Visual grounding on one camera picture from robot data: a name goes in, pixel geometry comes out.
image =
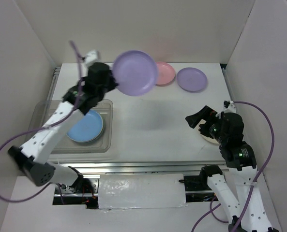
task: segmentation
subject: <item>gray plastic tray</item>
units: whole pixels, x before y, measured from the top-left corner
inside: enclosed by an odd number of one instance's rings
[[[61,101],[41,101],[32,115],[29,129],[41,127],[55,112]],[[65,135],[57,144],[52,154],[82,154],[82,153],[103,153],[111,145],[113,103],[110,100],[102,100],[93,110],[97,111],[104,121],[104,130],[101,135],[88,143],[76,143]],[[28,134],[26,141],[34,134]]]

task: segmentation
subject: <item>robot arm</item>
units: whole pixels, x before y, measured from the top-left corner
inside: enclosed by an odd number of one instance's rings
[[[20,147],[12,146],[8,154],[14,159],[19,169],[36,185],[46,183],[61,183],[74,189],[80,189],[88,180],[83,178],[75,168],[47,162],[52,150],[63,138],[66,132],[87,112],[100,102],[105,93],[117,86],[108,65],[95,62],[88,68],[88,75],[83,77],[83,91],[79,104],[73,109],[77,95],[78,84],[68,90],[63,96],[55,113],[43,125],[45,128],[37,132]],[[62,123],[52,124],[66,118]]]
[[[217,113],[205,106],[198,113],[186,117],[191,128],[203,119],[199,131],[206,137],[213,138],[220,144],[220,152],[226,161],[229,172],[233,174],[238,200],[228,188],[221,170],[216,165],[203,167],[200,176],[216,194],[227,215],[229,231],[236,224],[243,206],[247,202],[250,188],[253,189],[246,213],[242,218],[238,232],[277,232],[269,222],[257,182],[253,180],[257,174],[257,163],[253,149],[243,141],[244,124],[232,101],[224,102],[225,110]]]

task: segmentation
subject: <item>gray wall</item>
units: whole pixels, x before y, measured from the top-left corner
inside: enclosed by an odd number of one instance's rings
[[[0,145],[28,128],[35,104],[46,98],[52,73],[52,63],[20,10],[13,1],[0,0]],[[0,154],[3,196],[11,197],[16,176],[4,149]],[[7,206],[0,201],[0,228]]]
[[[159,61],[228,62],[255,0],[17,0],[50,55],[73,62],[68,40],[103,61],[143,50]]]
[[[275,130],[273,158],[265,177],[283,231],[287,232],[287,2],[256,0],[227,66],[227,80],[235,100],[262,107]],[[261,166],[270,145],[264,117],[239,106],[247,138]]]

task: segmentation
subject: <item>pink plate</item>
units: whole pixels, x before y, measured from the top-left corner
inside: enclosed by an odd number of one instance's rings
[[[166,63],[166,62],[156,62],[158,68],[158,78],[157,78],[157,85],[163,86],[169,84],[174,77],[176,76],[176,72],[174,68]]]

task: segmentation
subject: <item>purple plate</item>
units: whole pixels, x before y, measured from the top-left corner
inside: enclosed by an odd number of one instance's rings
[[[198,92],[208,85],[206,75],[199,69],[184,68],[177,74],[177,81],[181,88],[190,92]]]
[[[149,92],[158,77],[155,61],[141,51],[128,51],[119,55],[114,61],[112,72],[119,84],[117,89],[129,96]]]

